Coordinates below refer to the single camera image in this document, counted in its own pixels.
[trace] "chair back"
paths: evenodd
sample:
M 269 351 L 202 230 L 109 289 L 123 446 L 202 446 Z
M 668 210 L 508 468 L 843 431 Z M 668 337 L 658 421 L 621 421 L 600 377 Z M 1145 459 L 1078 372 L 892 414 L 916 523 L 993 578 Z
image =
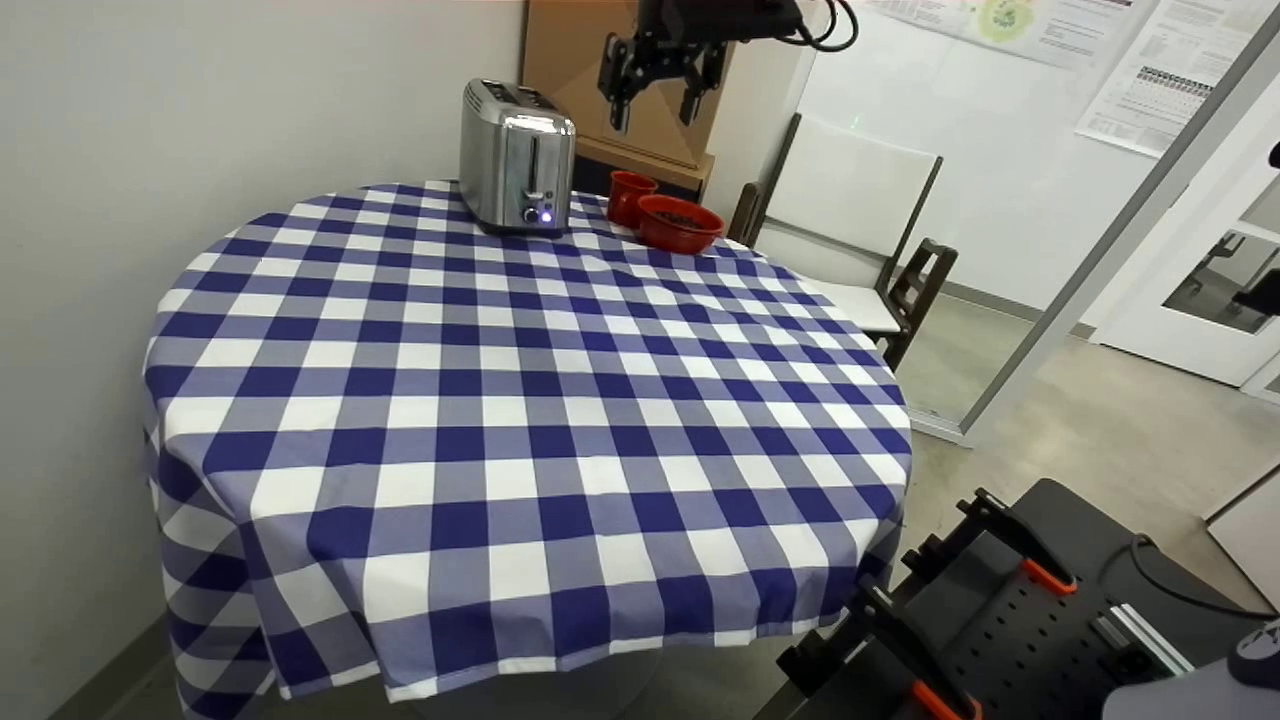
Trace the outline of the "chair back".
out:
M 883 362 L 897 366 L 902 351 L 913 348 L 937 290 L 953 276 L 954 246 L 920 240 L 916 257 L 907 261 L 902 273 L 883 290 L 889 311 L 897 317 L 898 332 L 889 337 L 883 343 Z
M 797 111 L 755 246 L 802 276 L 883 289 L 938 164 Z

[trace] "floor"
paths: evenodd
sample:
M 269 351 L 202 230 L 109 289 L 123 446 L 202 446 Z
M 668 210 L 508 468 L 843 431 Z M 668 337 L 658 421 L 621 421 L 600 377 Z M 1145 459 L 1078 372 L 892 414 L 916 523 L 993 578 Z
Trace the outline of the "floor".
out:
M 933 343 L 913 348 L 916 357 L 902 366 L 902 384 L 913 395 L 928 390 L 920 388 L 920 372 L 933 366 L 933 377 L 953 377 L 953 384 L 937 384 L 933 401 L 960 404 L 982 372 L 1004 362 L 1017 332 L 1024 326 L 1021 318 L 974 306 L 971 300 L 953 300 L 938 306 L 937 337 Z M 953 504 L 971 494 L 971 486 L 993 486 L 997 494 L 1011 498 L 1039 477 L 1056 477 L 1113 511 L 1118 523 L 1149 532 L 1169 556 L 1232 598 L 1261 606 L 1261 594 L 1247 587 L 1247 578 L 1203 536 L 1201 514 L 1280 459 L 1276 437 L 1280 407 L 1270 404 L 1245 401 L 1219 384 L 1203 384 L 1089 341 L 1070 341 L 1056 351 L 1029 401 L 993 431 L 982 446 L 967 450 L 916 437 L 902 547 L 920 542 L 928 532 L 947 532 L 954 523 Z M 572 675 L 490 678 L 426 705 L 397 708 L 380 700 L 376 683 L 298 705 L 271 696 L 260 705 L 260 715 L 489 720 L 513 708 L 519 720 L 755 715 L 755 708 L 780 686 L 770 661 L 783 643 L 788 638 L 736 652 L 639 652 Z M 181 715 L 166 666 L 154 666 L 135 696 L 109 711 L 109 720 L 135 715 Z

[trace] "door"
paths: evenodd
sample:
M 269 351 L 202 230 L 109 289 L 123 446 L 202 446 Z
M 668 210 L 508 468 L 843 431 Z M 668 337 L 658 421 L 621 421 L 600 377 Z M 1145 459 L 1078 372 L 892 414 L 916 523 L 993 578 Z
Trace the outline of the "door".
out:
M 1099 323 L 1099 343 L 1219 384 L 1280 357 L 1280 79 L 1150 227 L 1149 273 Z

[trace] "red bowl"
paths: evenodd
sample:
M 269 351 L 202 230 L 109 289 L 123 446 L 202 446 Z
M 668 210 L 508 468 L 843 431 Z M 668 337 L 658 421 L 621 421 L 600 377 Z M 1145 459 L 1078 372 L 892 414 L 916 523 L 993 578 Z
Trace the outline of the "red bowl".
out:
M 639 240 L 662 252 L 694 257 L 717 236 L 724 236 L 724 220 L 701 204 L 688 204 L 680 196 L 639 196 Z

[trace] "poster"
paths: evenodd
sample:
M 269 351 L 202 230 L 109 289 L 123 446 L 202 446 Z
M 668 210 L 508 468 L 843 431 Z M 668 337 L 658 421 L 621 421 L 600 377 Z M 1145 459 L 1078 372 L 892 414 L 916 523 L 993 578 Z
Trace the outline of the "poster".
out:
M 1149 0 L 870 0 L 881 14 L 982 46 L 1078 67 L 1117 54 Z
M 1270 9 L 1276 0 L 1164 0 L 1089 103 L 1078 132 L 1159 156 Z

